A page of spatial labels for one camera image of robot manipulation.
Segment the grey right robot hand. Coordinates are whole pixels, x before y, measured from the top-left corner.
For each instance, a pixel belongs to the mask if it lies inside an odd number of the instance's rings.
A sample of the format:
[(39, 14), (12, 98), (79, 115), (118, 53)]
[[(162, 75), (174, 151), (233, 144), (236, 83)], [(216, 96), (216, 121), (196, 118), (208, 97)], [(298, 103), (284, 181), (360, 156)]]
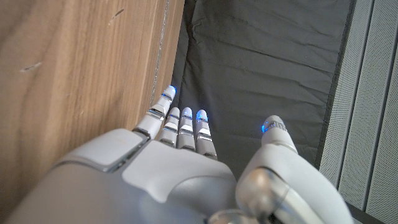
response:
[(353, 223), (342, 196), (302, 158), (276, 115), (240, 177), (217, 157), (204, 110), (167, 87), (132, 130), (62, 157), (8, 223)]

